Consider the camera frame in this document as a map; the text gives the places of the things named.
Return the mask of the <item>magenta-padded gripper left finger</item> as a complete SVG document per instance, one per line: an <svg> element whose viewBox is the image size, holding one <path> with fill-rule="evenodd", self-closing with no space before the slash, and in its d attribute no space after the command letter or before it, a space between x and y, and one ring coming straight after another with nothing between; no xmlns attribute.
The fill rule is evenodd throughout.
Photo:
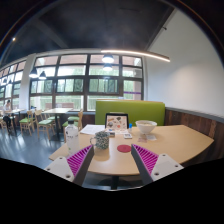
<svg viewBox="0 0 224 224"><path fill-rule="evenodd" d="M45 171L81 186L93 156L94 146L89 145L68 157L59 156Z"/></svg>

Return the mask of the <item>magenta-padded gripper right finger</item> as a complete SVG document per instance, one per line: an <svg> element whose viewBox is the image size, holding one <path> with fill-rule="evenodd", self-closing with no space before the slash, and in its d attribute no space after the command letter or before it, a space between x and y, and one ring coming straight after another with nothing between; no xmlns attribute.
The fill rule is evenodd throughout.
<svg viewBox="0 0 224 224"><path fill-rule="evenodd" d="M131 154L144 185L183 169L183 166L173 160L168 154L162 153L157 155L136 144L131 145Z"/></svg>

